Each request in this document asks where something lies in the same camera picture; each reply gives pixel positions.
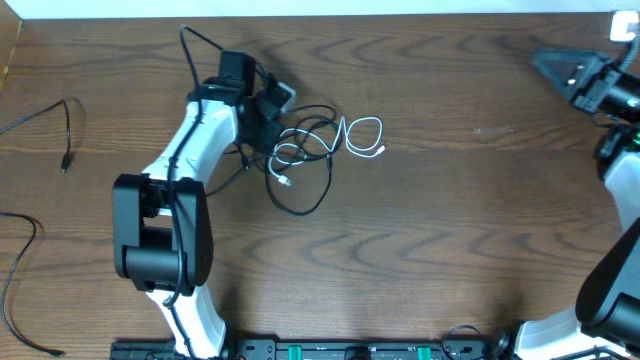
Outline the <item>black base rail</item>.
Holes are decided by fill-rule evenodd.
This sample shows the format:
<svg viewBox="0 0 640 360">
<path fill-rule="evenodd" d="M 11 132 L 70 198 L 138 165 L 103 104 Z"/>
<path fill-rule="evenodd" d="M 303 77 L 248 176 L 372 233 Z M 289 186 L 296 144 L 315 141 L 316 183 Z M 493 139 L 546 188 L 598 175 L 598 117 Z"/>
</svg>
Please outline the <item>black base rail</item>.
<svg viewBox="0 0 640 360">
<path fill-rule="evenodd" d="M 428 360 L 516 359 L 512 334 L 494 338 L 470 325 L 451 329 L 441 338 L 423 339 L 280 339 L 276 336 L 235 337 L 215 333 L 210 340 L 191 336 L 174 340 L 118 340 L 109 360 Z"/>
</svg>

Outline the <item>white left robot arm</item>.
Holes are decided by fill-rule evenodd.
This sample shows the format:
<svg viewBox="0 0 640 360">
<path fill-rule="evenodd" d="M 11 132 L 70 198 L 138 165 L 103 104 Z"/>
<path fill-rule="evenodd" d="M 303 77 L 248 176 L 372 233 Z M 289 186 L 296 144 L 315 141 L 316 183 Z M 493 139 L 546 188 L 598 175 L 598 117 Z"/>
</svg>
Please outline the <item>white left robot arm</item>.
<svg viewBox="0 0 640 360">
<path fill-rule="evenodd" d="M 273 150 L 283 128 L 278 118 L 295 98 L 253 57 L 224 50 L 217 75 L 188 94 L 185 118 L 162 154 L 114 182 L 116 272 L 161 309 L 177 356 L 232 354 L 208 284 L 214 242 L 206 189 L 230 145 Z"/>
</svg>

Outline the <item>cardboard side panel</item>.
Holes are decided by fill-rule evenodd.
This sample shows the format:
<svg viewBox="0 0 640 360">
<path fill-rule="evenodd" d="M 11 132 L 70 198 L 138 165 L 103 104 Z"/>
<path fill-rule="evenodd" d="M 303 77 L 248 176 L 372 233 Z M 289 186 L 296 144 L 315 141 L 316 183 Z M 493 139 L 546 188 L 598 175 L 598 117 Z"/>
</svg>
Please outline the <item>cardboard side panel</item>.
<svg viewBox="0 0 640 360">
<path fill-rule="evenodd" d="M 0 6 L 0 88 L 4 88 L 9 66 L 15 54 L 23 20 L 6 3 L 1 0 Z"/>
</svg>

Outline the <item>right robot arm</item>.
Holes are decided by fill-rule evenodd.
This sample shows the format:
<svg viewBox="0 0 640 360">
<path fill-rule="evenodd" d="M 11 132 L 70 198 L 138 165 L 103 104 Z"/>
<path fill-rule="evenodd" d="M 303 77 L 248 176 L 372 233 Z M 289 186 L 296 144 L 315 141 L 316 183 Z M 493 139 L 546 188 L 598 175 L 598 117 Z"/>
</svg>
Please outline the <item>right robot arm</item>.
<svg viewBox="0 0 640 360">
<path fill-rule="evenodd" d="M 619 237 L 587 275 L 575 303 L 519 325 L 510 359 L 631 359 L 639 356 L 639 79 L 631 58 L 544 49 L 533 62 L 568 103 L 606 117 L 593 157 L 611 197 Z"/>
</svg>

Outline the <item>clear tape piece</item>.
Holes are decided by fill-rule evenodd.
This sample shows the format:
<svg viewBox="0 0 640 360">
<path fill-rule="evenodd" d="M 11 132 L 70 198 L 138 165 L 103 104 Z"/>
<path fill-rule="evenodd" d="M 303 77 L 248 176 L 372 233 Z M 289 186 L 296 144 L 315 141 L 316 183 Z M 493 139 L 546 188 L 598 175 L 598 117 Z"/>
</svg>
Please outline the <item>clear tape piece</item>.
<svg viewBox="0 0 640 360">
<path fill-rule="evenodd" d="M 482 135 L 482 136 L 508 135 L 514 132 L 515 130 L 509 125 L 495 126 L 495 127 L 480 127 L 480 128 L 475 128 L 473 130 L 473 133 L 475 135 Z"/>
</svg>

